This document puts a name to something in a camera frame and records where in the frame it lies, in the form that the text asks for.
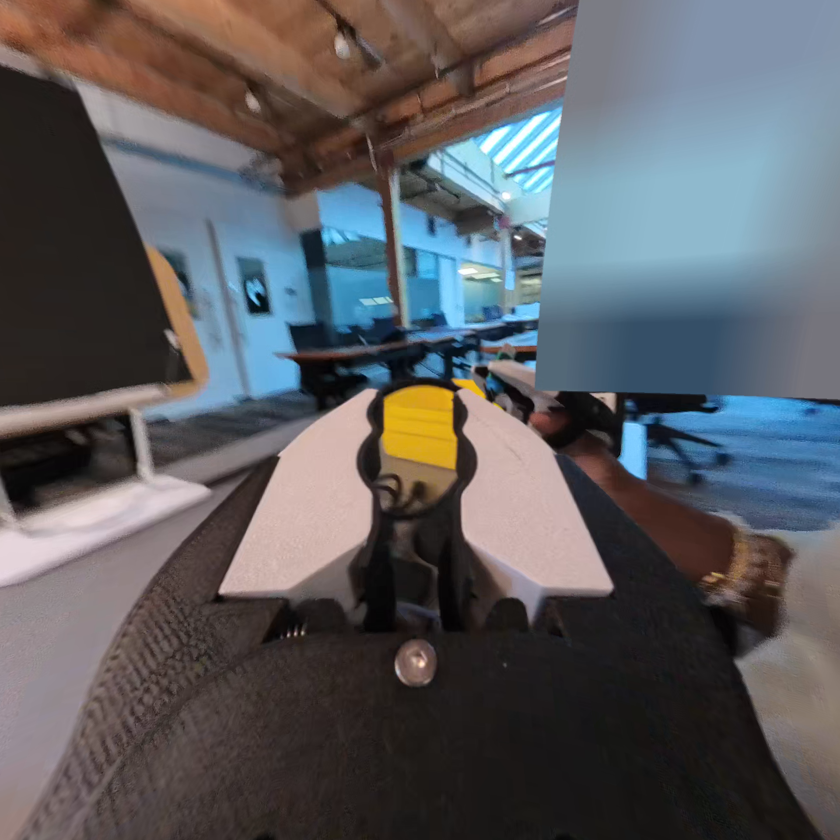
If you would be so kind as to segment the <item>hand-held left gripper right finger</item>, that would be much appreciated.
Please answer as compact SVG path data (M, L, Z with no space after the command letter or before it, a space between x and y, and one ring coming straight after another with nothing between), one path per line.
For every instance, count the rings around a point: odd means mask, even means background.
M534 624L549 599L611 595L614 583L551 447L463 387L439 387L438 411L457 447L438 577L444 627L482 627L506 599Z

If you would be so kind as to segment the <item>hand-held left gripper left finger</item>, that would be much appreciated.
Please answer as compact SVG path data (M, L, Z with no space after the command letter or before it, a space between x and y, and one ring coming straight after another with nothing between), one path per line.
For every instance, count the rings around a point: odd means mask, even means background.
M323 415L279 454L218 588L224 599L331 600L370 631L396 625L380 498L359 468L371 388Z

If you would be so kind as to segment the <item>person's right hand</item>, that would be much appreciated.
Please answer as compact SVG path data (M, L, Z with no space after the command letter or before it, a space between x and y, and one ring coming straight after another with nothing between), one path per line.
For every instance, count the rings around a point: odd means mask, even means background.
M699 582L728 571L736 538L730 521L690 507L637 478L597 436L581 436L560 453L571 457L687 578Z

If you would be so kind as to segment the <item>yellow plastic bin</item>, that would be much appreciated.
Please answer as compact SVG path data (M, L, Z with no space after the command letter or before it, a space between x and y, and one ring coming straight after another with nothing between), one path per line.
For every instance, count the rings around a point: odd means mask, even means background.
M467 409L457 392L482 400L485 389L471 379L414 378L375 392L371 410L381 419L381 448L395 459L451 469L471 478L476 449L466 438Z

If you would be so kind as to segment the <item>brown wooden table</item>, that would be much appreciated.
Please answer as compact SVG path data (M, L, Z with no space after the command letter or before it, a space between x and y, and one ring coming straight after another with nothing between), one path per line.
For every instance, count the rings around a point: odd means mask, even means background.
M437 356L441 370L431 370L433 379L451 379L456 359L476 345L478 334L478 329L472 328L435 328L405 332L391 342L276 352L275 356L297 366L300 389L313 398L317 412L324 413L367 382L356 373L357 368L381 366L389 382L400 383L413 378L429 356Z

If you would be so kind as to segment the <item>tan-framed black board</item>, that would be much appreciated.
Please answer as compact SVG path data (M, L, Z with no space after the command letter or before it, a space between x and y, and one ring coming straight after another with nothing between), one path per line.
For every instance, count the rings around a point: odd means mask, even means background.
M187 373L178 375L165 385L167 402L193 397L203 391L209 382L209 366L193 317L182 294L181 283L173 267L155 247L143 244L154 278L161 294L172 334L170 345L179 354Z

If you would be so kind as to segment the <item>gold wristwatch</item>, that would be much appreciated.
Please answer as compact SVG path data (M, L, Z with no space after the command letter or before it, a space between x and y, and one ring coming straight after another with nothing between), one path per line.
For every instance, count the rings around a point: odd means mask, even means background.
M700 580L705 606L763 637L773 636L793 557L789 543L777 535L734 524L725 570L709 572Z

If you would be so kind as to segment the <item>black phone icon sign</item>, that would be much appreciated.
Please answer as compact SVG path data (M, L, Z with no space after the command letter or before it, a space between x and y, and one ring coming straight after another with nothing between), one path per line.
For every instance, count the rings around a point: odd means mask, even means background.
M175 273L191 317L194 320L198 319L199 311L196 305L193 280L186 255L181 250L172 248L161 249L161 255L166 259Z
M265 263L258 258L237 257L236 265L247 314L250 317L270 316L270 284Z

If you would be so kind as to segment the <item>brown support column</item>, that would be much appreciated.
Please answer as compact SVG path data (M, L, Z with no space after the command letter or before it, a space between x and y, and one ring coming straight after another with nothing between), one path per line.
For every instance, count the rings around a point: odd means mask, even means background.
M381 151L374 159L385 227L387 285L394 307L394 320L407 329L411 325L411 316L402 237L400 170L390 151Z

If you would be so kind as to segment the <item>black monitor on white stand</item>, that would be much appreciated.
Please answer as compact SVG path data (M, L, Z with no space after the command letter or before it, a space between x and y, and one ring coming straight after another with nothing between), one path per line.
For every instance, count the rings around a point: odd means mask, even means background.
M2 587L204 502L154 468L144 409L187 373L144 242L85 103L2 66L2 442L128 420L133 476L20 516L2 478Z

